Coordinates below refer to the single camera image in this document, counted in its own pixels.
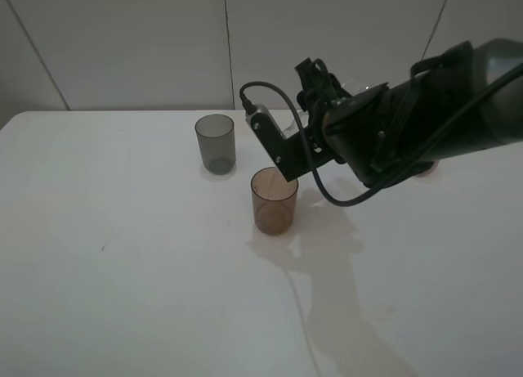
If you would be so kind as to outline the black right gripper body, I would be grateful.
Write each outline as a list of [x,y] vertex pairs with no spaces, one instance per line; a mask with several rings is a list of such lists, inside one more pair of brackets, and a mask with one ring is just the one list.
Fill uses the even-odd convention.
[[320,148],[319,152],[311,152],[317,168],[334,160],[347,164],[366,187],[377,183],[378,171],[372,169],[371,161],[379,145],[378,132],[382,130],[378,107],[388,91],[387,83],[354,96],[338,89],[337,96],[330,101],[324,89],[307,89],[306,130],[311,133],[309,147]]

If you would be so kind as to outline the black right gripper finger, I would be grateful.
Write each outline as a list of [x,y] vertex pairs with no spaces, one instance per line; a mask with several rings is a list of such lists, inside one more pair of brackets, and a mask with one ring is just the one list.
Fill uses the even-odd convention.
[[325,72],[323,78],[322,101],[324,103],[341,103],[351,98],[351,94],[342,86],[334,74]]
[[300,107],[308,107],[317,101],[322,101],[323,74],[328,72],[326,64],[317,58],[306,58],[295,67],[302,90],[297,94],[297,103]]

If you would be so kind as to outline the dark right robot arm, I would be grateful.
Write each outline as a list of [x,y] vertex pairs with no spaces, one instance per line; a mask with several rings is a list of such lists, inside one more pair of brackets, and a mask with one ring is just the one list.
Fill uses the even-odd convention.
[[442,159],[521,141],[521,79],[487,92],[521,64],[516,40],[464,42],[413,64],[399,85],[349,93],[321,60],[308,60],[297,67],[297,103],[320,146],[372,187],[409,157],[416,174]]

